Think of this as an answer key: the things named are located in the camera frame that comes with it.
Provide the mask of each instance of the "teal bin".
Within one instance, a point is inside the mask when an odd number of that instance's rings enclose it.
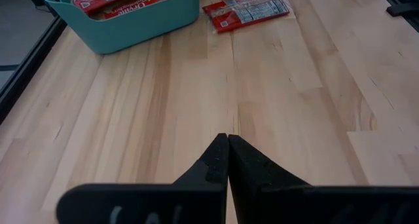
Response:
[[[110,18],[93,20],[70,0],[45,0],[99,54],[108,54],[194,22],[199,0],[163,0]]]

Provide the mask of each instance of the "wood grain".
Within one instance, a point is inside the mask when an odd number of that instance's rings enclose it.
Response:
[[[82,183],[171,183],[219,132],[314,185],[418,185],[417,32],[385,0],[288,2],[106,56],[67,28],[0,126],[1,223],[55,223]]]

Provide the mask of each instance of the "teal plastic basket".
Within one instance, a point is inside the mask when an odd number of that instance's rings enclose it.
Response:
[[[93,20],[70,0],[45,0],[99,54],[108,54],[194,22],[199,0],[163,0],[110,18]]]

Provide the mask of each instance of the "light wood surface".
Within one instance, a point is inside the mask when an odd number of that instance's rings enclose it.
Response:
[[[106,56],[67,28],[0,126],[0,222],[55,223],[81,183],[171,183],[219,132],[314,185],[419,184],[419,34],[385,0],[289,2]]]

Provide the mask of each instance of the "gray floor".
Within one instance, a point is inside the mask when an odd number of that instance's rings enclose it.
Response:
[[[53,18],[31,0],[0,0],[0,65],[19,64]],[[0,88],[10,75],[0,71]]]

